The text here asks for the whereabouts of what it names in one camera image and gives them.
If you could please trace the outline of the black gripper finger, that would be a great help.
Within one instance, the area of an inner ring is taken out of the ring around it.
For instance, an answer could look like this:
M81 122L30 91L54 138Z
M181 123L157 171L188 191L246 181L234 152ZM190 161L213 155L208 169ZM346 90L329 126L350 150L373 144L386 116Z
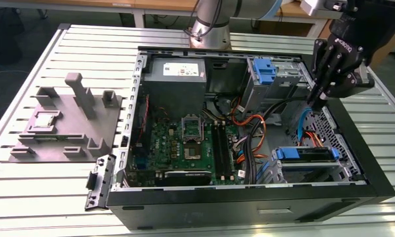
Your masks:
M328 52L328 56L324 64L324 79L325 88L316 101L316 107L310 107L314 113L320 113L326 100L330 98L345 98L354 93L356 76L353 70L357 68L357 61L353 56L344 53Z
M318 100L320 94L325 88L324 79L324 64L326 61L328 50L326 50L326 40L316 39L313 44L313 53L312 53L312 64L310 64L310 76L313 86L306 97L306 105L310 107L316 107L316 101Z

